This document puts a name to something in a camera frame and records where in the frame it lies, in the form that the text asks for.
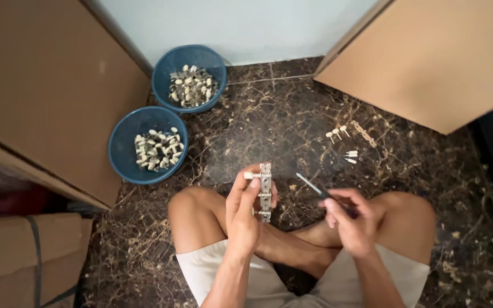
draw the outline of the blue plastic basket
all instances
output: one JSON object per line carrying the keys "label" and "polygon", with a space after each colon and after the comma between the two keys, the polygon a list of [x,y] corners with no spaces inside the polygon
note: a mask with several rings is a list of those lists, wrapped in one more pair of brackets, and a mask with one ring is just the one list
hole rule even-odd
{"label": "blue plastic basket", "polygon": [[[183,154],[178,163],[168,169],[149,171],[136,164],[134,137],[145,134],[150,129],[171,132],[176,127]],[[136,184],[153,184],[168,178],[182,164],[188,147],[186,125],[174,112],[163,107],[144,107],[126,115],[113,129],[108,144],[108,154],[113,170],[125,180]]]}
{"label": "blue plastic basket", "polygon": [[[179,102],[169,99],[170,73],[182,71],[184,65],[195,65],[206,68],[218,82],[218,91],[209,102],[193,108],[182,108]],[[202,45],[186,45],[176,47],[167,52],[157,62],[151,77],[151,88],[157,100],[164,107],[175,112],[197,113],[214,107],[226,87],[226,66],[222,57],[214,50]]]}

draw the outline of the black strap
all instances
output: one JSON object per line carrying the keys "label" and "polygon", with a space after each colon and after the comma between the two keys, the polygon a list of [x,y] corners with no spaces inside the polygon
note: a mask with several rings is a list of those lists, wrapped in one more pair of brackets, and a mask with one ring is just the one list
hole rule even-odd
{"label": "black strap", "polygon": [[59,301],[72,296],[76,292],[77,292],[77,284],[74,285],[74,286],[72,286],[68,290],[64,291],[63,293],[61,293],[57,297],[55,297],[55,298],[51,299],[50,301],[46,302],[43,306],[41,306],[41,308],[45,308],[45,307],[48,307],[48,306],[50,306],[50,305],[52,305],[54,303],[58,303]]}
{"label": "black strap", "polygon": [[33,239],[36,242],[36,254],[37,254],[37,266],[35,273],[35,290],[33,294],[33,307],[41,308],[41,244],[39,242],[39,228],[37,227],[36,221],[31,216],[26,216],[26,219],[30,222],[33,232]]}

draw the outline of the hand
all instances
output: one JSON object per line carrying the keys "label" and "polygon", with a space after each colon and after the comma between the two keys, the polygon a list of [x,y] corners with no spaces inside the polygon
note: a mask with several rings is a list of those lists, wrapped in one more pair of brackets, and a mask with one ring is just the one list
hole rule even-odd
{"label": "hand", "polygon": [[[260,242],[262,222],[252,215],[252,209],[259,200],[261,181],[254,178],[250,182],[244,173],[250,171],[260,173],[260,164],[244,168],[237,174],[235,183],[226,199],[226,226],[229,239],[229,252],[239,257],[250,257]],[[277,188],[272,183],[271,207],[277,206]]]}
{"label": "hand", "polygon": [[338,227],[344,249],[357,258],[368,256],[374,249],[376,221],[368,201],[356,189],[332,189],[328,193],[335,199],[350,199],[359,216],[351,219],[339,201],[327,198],[319,206],[326,208],[326,221],[331,228]]}

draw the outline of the white wall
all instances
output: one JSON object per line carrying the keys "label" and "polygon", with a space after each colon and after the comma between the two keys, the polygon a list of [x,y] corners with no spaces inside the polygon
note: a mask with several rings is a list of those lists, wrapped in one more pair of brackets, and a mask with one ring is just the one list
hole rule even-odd
{"label": "white wall", "polygon": [[326,54],[377,0],[96,0],[154,66],[202,44],[231,65]]}

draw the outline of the dark marble tile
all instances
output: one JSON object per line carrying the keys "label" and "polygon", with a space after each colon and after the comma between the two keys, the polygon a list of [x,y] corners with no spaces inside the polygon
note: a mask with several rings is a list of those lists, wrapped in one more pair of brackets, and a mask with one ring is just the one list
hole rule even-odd
{"label": "dark marble tile", "polygon": [[[215,108],[181,116],[191,140],[181,168],[158,184],[124,183],[115,208],[97,218],[84,269],[87,306],[195,307],[175,258],[166,204],[189,185],[225,195],[237,171],[263,160],[272,161],[279,189],[271,224],[283,231],[323,218],[296,172],[326,188],[357,187],[367,197],[398,190],[428,199],[438,231],[420,303],[493,306],[493,189],[467,129],[444,136],[307,77],[232,84]],[[335,145],[324,136],[352,120],[376,148],[352,127],[351,137]],[[358,164],[341,158],[356,148]],[[298,294],[314,283],[295,269],[278,272]]]}
{"label": "dark marble tile", "polygon": [[228,66],[227,83],[247,82],[271,79],[269,63]]}
{"label": "dark marble tile", "polygon": [[288,61],[273,62],[271,70],[273,78],[293,77],[313,74],[319,63],[323,59],[322,56],[314,58],[294,59]]}

